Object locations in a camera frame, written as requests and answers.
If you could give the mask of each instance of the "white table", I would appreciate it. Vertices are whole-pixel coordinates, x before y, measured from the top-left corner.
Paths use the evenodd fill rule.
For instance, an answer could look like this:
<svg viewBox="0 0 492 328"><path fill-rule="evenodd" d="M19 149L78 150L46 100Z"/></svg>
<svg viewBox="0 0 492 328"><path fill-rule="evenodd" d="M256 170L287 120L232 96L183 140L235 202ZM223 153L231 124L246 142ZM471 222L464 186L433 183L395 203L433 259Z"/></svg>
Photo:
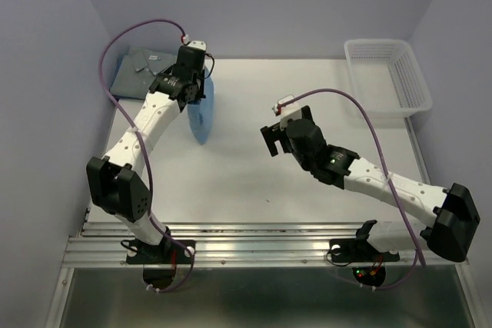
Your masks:
<svg viewBox="0 0 492 328"><path fill-rule="evenodd" d="M151 155L155 195L152 209L166 223L304 223L400 220L397 209L321 184L302 171L291 155L270 157L260 128L277 118L273 104L288 95L322 87L351 93L345 60L218 60L214 127L208 143L193 138L184 112ZM122 101L130 115L141 107ZM319 94L306 98L329 144L346 147L379 163L367 125L346 99ZM374 120L387 163L421 180L403 119ZM111 147L128 124L116 113ZM118 222L92 206L90 224Z"/></svg>

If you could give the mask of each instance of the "gray folded cloth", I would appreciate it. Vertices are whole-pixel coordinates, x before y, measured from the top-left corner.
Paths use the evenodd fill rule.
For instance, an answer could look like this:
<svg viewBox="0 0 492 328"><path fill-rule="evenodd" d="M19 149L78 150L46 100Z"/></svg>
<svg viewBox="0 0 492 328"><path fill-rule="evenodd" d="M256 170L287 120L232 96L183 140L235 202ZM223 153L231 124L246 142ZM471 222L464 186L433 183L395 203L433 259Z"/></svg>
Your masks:
<svg viewBox="0 0 492 328"><path fill-rule="evenodd" d="M117 98L144 100L155 76L176 62L173 54L132 46L121 60L109 91Z"/></svg>

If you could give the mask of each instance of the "blue cloth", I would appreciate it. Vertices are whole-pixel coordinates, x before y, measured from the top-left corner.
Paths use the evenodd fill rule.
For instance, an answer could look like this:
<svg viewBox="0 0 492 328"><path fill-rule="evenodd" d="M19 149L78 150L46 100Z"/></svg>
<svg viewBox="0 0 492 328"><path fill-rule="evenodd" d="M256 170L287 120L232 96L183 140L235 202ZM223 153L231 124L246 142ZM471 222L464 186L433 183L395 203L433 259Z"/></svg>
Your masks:
<svg viewBox="0 0 492 328"><path fill-rule="evenodd" d="M205 98L197 104L188 104L191 132L198 143L202 145L208 140L214 120L214 82L211 78L204 81L204 94Z"/></svg>

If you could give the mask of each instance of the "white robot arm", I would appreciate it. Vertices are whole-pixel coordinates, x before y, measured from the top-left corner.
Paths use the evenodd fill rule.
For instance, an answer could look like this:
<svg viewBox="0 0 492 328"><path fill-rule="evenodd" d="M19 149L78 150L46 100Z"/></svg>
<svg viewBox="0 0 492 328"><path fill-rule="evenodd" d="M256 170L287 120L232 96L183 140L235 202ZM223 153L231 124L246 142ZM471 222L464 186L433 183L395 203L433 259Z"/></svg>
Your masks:
<svg viewBox="0 0 492 328"><path fill-rule="evenodd" d="M93 157L87 164L92 202L126 224L138 241L135 249L143 250L147 263L157 263L167 253L170 244L162 233L170 231L151 212L151 192L141 179L145 161L136 130L149 155L186 104L204 97L205 53L201 41L181 46L176 63L149 88L135 129L129 128L102 159Z"/></svg>
<svg viewBox="0 0 492 328"><path fill-rule="evenodd" d="M292 98L286 97L278 104ZM279 141L284 153L293 154L301 167L320 182L396 205L380 167L346 148L327 145L308 106L289 104L278 115L277 124L261 129L271 156L278 154L275 143ZM389 178L404 211L420 221L411 226L415 234L420 234L421 246L445 259L464 261L480 223L470 191L459 184L448 190L392 173ZM331 244L339 246L337 253L332 254L338 263L368 262L392 251L385 258L388 260L395 251L415 248L403 223L376 220L366 222L354 239L331 240Z"/></svg>

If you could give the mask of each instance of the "plastic basket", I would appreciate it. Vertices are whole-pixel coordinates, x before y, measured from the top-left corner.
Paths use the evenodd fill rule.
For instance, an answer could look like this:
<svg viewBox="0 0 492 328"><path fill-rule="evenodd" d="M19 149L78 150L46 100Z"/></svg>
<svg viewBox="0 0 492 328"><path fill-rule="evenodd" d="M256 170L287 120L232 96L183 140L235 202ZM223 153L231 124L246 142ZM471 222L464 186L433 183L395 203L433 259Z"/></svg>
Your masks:
<svg viewBox="0 0 492 328"><path fill-rule="evenodd" d="M345 55L355 97L371 117L406 118L431 109L431 93L407 42L349 40Z"/></svg>

